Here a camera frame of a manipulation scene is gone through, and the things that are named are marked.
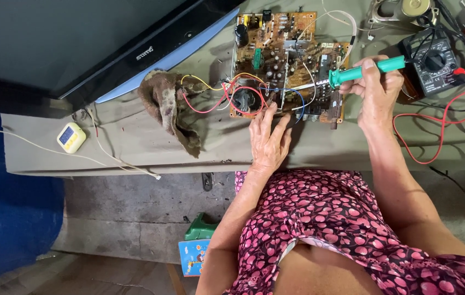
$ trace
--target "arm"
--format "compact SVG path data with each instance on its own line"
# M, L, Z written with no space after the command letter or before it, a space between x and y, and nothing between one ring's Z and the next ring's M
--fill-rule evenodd
M283 162L291 143L290 116L281 118L271 134L276 103L262 111L249 126L253 164L243 185L210 239L196 295L216 295L230 288L238 276L238 248L245 222L251 218L268 178Z
M433 202L411 176L393 134L393 108L403 77L398 71L381 77L373 59L386 58L377 56L358 62L355 66L362 65L363 78L341 86L342 93L355 93L364 99L358 125L369 145L380 211L393 231L410 247L420 248L431 256L465 256L464 243L445 227Z

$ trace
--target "hand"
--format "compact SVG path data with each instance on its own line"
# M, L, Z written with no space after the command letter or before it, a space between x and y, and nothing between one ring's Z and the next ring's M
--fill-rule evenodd
M392 130L394 103L402 88L403 77L397 70L381 76L375 62L388 58L379 55L362 59L354 67L362 66L363 78L340 85L340 93L354 93L363 98L358 126L364 132L376 128Z
M274 128L271 134L271 123L276 112L276 103L273 102L268 109L259 113L251 121L251 147L253 162L251 169L256 173L269 177L287 157L289 144L291 144L291 131L285 127L291 116L286 114Z

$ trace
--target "green component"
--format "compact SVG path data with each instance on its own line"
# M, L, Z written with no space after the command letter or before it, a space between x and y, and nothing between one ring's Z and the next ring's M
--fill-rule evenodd
M252 64L253 67L255 68L255 70L260 69L261 60L262 60L262 50L261 50L261 48L256 48L255 49L255 57L253 59L253 64Z
M203 212L198 213L196 219L192 221L189 229L185 232L185 241L210 239L212 237L212 234L214 234L214 231L218 227L218 223L208 224L203 222L202 218L204 214Z
M403 69L406 67L406 61L403 56L392 57L389 59L381 60L376 63L376 66L381 73L390 72L394 70ZM331 87L338 87L342 82L359 79L362 77L362 68L356 67L347 71L330 70L329 71L329 85Z

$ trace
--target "brown cloth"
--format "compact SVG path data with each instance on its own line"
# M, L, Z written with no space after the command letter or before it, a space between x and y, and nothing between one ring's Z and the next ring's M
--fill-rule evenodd
M194 158L199 157L201 139L198 132L180 119L180 112L189 108L183 98L183 91L190 99L207 87L194 78L185 78L181 85L182 75L165 71L151 71L144 77L137 93L145 110L163 128L176 137L183 148Z

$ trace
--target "blue tarp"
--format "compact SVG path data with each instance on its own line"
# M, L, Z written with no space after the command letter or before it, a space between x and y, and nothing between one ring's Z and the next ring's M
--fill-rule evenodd
M63 222L63 202L61 179L6 172L0 133L0 274L32 264L50 249Z

